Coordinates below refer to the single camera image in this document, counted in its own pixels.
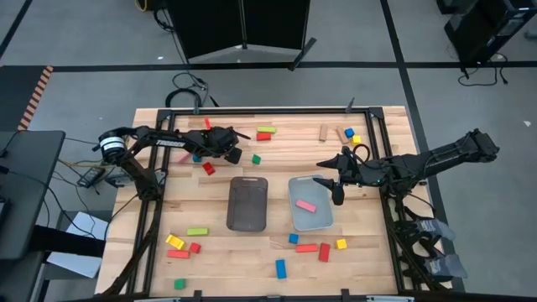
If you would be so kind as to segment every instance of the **white paper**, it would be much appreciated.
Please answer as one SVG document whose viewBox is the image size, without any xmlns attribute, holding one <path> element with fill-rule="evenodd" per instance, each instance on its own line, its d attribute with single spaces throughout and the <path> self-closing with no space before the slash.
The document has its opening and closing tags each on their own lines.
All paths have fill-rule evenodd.
<svg viewBox="0 0 537 302">
<path fill-rule="evenodd" d="M 92 216 L 89 216 L 86 213 L 78 212 L 75 216 L 75 219 L 73 219 L 73 222 L 81 230 L 90 232 L 94 220 L 95 226 L 93 227 L 92 234 L 97 239 L 104 240 L 104 231 L 107 229 L 108 222 L 102 221 L 101 219 L 95 217 L 93 217 L 93 220 L 91 218 Z M 66 232 L 91 237 L 90 235 L 78 230 L 75 226 L 73 226 L 72 223 L 67 228 Z M 52 252 L 47 259 L 47 262 L 65 269 L 69 269 L 72 272 L 79 273 L 88 278 L 95 278 L 99 268 L 101 267 L 102 259 L 90 256 L 73 255 L 69 253 Z"/>
</svg>

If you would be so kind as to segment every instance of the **concrete floor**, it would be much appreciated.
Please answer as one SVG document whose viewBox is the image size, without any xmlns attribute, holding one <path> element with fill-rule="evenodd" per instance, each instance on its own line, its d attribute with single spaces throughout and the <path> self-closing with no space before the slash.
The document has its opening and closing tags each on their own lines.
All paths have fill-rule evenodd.
<svg viewBox="0 0 537 302">
<path fill-rule="evenodd" d="M 22 0 L 0 0 L 0 39 Z M 447 20 L 433 0 L 389 0 L 406 61 L 454 61 L 443 33 Z M 526 29 L 537 29 L 537 18 Z M 319 42 L 307 61 L 394 62 L 378 0 L 312 0 L 308 35 Z M 537 42 L 517 34 L 503 49 L 510 60 L 537 60 Z M 271 61 L 273 55 L 245 55 Z M 234 62 L 242 55 L 202 62 Z M 120 0 L 33 0 L 0 65 L 178 64 L 169 34 L 150 13 Z M 110 128 L 130 125 L 138 107 L 162 107 L 173 89 L 173 71 L 54 73 L 31 129 L 60 129 L 68 137 L 95 141 Z M 221 106 L 406 105 L 397 69 L 203 70 Z M 501 147 L 493 164 L 467 164 L 439 175 L 455 247 L 467 269 L 467 292 L 537 296 L 536 205 L 533 172 L 537 148 L 537 69 L 504 71 L 509 85 L 459 86 L 458 69 L 409 70 L 425 135 L 431 148 L 480 128 Z M 480 70 L 473 81 L 490 81 Z M 174 100 L 188 106 L 188 97 Z M 526 127 L 524 121 L 535 125 Z M 65 160 L 97 159 L 91 146 L 66 142 Z M 58 167 L 65 177 L 75 175 Z M 83 210 L 72 188 L 53 182 L 66 210 Z M 92 210 L 112 209 L 115 191 L 83 192 Z M 52 217 L 58 210 L 52 207 Z M 44 223 L 44 216 L 39 218 Z M 90 296 L 93 280 L 53 282 L 47 300 Z"/>
</svg>

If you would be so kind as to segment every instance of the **wooden table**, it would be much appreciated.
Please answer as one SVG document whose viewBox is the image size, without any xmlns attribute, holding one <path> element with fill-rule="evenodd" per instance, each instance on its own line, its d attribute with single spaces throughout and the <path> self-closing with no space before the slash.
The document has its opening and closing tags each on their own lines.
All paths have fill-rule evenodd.
<svg viewBox="0 0 537 302">
<path fill-rule="evenodd" d="M 404 107 L 384 107 L 385 121 L 394 154 L 415 154 L 416 148 Z M 158 109 L 138 109 L 134 127 L 154 127 Z M 180 131 L 205 128 L 203 116 L 178 117 L 175 125 Z M 170 155 L 169 178 L 164 195 L 164 209 L 159 229 L 151 296 L 192 296 L 195 289 L 204 296 L 263 296 L 336 295 L 341 289 L 351 294 L 395 294 L 394 282 L 383 212 L 379 193 L 374 188 L 346 188 L 343 206 L 331 205 L 334 224 L 329 229 L 299 232 L 300 243 L 332 245 L 330 262 L 320 262 L 318 253 L 296 253 L 288 243 L 293 227 L 289 208 L 288 181 L 292 177 L 323 174 L 336 178 L 333 169 L 322 169 L 315 163 L 331 159 L 341 151 L 336 127 L 352 127 L 365 144 L 369 137 L 362 114 L 315 115 L 248 115 L 209 116 L 212 126 L 233 126 L 240 133 L 255 137 L 257 126 L 274 126 L 278 132 L 272 141 L 241 140 L 239 164 L 223 159 L 205 159 L 216 173 L 207 176 L 201 164 L 187 160 L 179 164 L 184 150 L 174 149 Z M 320 125 L 329 127 L 326 142 L 318 140 Z M 374 123 L 378 146 L 383 156 L 383 144 L 377 123 Z M 149 148 L 137 159 L 149 161 Z M 260 165 L 252 164 L 253 154 L 259 155 Z M 229 182 L 235 176 L 258 176 L 268 180 L 267 228 L 263 232 L 234 232 L 226 227 Z M 114 211 L 134 194 L 133 187 L 120 189 Z M 428 200 L 425 187 L 414 194 Z M 407 197 L 405 204 L 419 215 L 431 216 L 430 208 Z M 114 219 L 110 226 L 96 292 L 106 289 L 121 272 L 133 250 L 139 200 L 133 201 Z M 186 229 L 208 227 L 207 237 L 187 237 Z M 171 249 L 165 242 L 175 234 L 187 243 L 202 245 L 200 254 L 190 259 L 167 258 Z M 336 239 L 346 238 L 348 248 L 336 250 Z M 284 258 L 288 278 L 276 279 L 274 261 Z M 137 289 L 145 268 L 139 265 Z M 175 279 L 187 279 L 186 289 L 175 290 Z"/>
</svg>

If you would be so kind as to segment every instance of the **green block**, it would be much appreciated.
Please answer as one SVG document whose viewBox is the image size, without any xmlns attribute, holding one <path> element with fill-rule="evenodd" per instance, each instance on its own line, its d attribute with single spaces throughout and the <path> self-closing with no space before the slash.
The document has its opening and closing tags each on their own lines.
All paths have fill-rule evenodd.
<svg viewBox="0 0 537 302">
<path fill-rule="evenodd" d="M 184 289 L 186 287 L 186 279 L 176 279 L 174 287 L 175 289 Z"/>
<path fill-rule="evenodd" d="M 261 163 L 261 158 L 258 157 L 256 154 L 254 154 L 253 157 L 252 157 L 252 163 L 254 163 L 254 164 Z"/>
<path fill-rule="evenodd" d="M 276 127 L 258 127 L 258 132 L 261 132 L 261 133 L 276 133 Z"/>
<path fill-rule="evenodd" d="M 188 236 L 200 236 L 200 235 L 207 235 L 207 234 L 209 234 L 209 229 L 203 228 L 203 227 L 186 230 L 186 235 Z"/>
</svg>

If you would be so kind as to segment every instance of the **orange striped tape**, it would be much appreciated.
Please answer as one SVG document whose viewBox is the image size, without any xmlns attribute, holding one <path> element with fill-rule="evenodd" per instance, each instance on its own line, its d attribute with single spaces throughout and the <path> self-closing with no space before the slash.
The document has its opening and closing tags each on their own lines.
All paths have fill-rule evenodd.
<svg viewBox="0 0 537 302">
<path fill-rule="evenodd" d="M 43 96 L 44 89 L 49 82 L 50 76 L 52 76 L 52 70 L 52 66 L 47 66 L 45 69 L 43 69 L 41 77 L 35 86 L 34 93 L 30 97 L 28 105 L 26 106 L 23 118 L 21 118 L 20 122 L 18 123 L 17 130 L 28 130 L 30 122 L 32 122 L 32 117 L 34 117 L 34 114 L 37 111 L 39 101 Z"/>
</svg>

